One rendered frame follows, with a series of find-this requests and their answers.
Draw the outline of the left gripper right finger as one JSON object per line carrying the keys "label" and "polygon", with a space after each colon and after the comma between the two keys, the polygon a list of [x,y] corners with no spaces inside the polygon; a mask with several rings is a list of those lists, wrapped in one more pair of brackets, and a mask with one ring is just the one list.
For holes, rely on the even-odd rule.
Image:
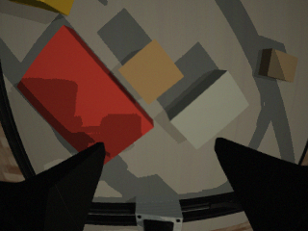
{"label": "left gripper right finger", "polygon": [[253,231],[296,231],[308,216],[308,166],[224,138],[215,151]]}

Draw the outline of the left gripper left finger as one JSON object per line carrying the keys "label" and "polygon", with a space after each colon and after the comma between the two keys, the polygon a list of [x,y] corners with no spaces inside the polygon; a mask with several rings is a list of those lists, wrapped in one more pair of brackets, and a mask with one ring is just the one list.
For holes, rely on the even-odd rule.
{"label": "left gripper left finger", "polygon": [[104,159],[97,142],[27,180],[0,181],[0,219],[16,231],[84,231]]}

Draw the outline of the yellow rectangular block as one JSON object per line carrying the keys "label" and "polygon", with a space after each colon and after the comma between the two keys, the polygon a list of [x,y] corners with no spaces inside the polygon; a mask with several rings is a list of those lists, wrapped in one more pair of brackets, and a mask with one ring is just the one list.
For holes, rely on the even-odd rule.
{"label": "yellow rectangular block", "polygon": [[9,0],[13,3],[30,5],[30,7],[45,9],[46,11],[69,15],[74,0]]}

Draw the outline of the red flat rectangular block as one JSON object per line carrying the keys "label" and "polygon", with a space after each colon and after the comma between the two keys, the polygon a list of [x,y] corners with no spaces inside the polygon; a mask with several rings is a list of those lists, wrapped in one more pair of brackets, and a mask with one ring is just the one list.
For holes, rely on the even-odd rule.
{"label": "red flat rectangular block", "polygon": [[104,165],[154,127],[138,101],[64,24],[16,87],[78,153],[104,142]]}

